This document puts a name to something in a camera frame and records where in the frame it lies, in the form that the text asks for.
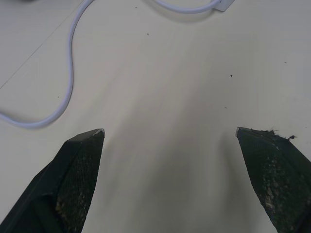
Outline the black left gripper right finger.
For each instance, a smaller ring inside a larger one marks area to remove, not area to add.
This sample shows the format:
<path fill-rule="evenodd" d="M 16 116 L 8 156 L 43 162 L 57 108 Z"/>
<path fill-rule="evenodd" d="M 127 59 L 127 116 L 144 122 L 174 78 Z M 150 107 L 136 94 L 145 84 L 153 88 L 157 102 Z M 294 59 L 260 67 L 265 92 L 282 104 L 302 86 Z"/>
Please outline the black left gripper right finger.
<path fill-rule="evenodd" d="M 311 233 L 311 161 L 274 131 L 238 127 L 251 185 L 278 233 Z"/>

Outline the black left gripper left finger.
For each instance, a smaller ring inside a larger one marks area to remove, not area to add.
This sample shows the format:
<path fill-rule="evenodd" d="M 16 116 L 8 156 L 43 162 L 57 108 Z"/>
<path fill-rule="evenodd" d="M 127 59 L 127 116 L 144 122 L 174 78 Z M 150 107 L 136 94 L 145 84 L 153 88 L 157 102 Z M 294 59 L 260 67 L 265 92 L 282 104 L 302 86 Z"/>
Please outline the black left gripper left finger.
<path fill-rule="evenodd" d="M 0 224 L 0 233 L 81 233 L 98 178 L 104 129 L 67 140 Z"/>

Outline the grey plastic plate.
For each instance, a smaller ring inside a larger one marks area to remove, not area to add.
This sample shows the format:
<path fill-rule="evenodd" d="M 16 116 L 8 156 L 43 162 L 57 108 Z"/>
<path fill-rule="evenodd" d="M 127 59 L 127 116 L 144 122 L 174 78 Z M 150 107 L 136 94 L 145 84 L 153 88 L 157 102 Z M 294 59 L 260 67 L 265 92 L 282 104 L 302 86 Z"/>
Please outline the grey plastic plate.
<path fill-rule="evenodd" d="M 219 4 L 214 7 L 215 10 L 224 12 L 235 0 L 220 0 Z"/>

